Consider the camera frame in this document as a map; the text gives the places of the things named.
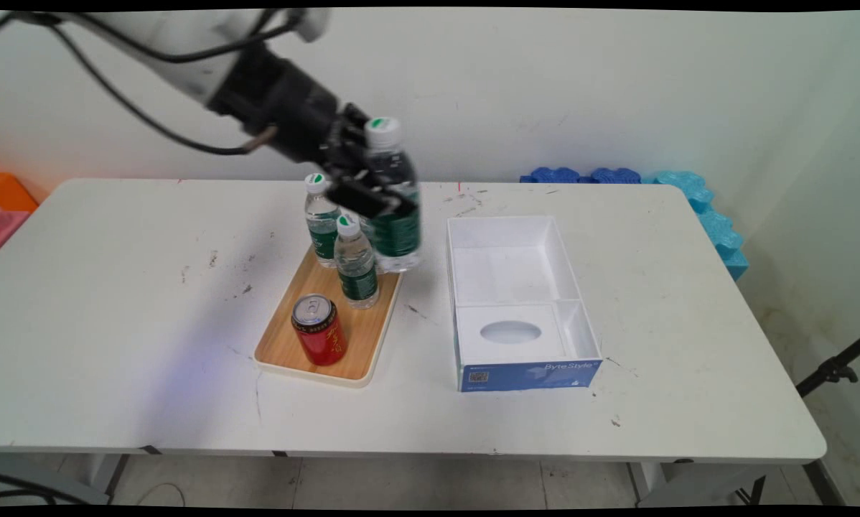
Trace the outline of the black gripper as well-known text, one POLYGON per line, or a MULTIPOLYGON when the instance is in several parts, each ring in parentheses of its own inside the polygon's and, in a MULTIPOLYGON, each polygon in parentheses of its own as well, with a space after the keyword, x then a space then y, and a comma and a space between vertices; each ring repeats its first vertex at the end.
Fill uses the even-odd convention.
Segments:
MULTIPOLYGON (((250 141, 229 151, 231 156, 269 146, 294 163, 313 163, 326 170, 347 166, 347 157, 329 144, 336 122, 342 148, 368 149, 365 125, 370 116, 355 103, 345 103, 340 112, 338 106, 334 94, 264 43, 238 52, 210 99, 211 111, 239 121, 250 136, 250 141)), ((328 171, 328 177, 328 199, 356 215, 377 218, 416 212, 416 202, 374 172, 328 171)))

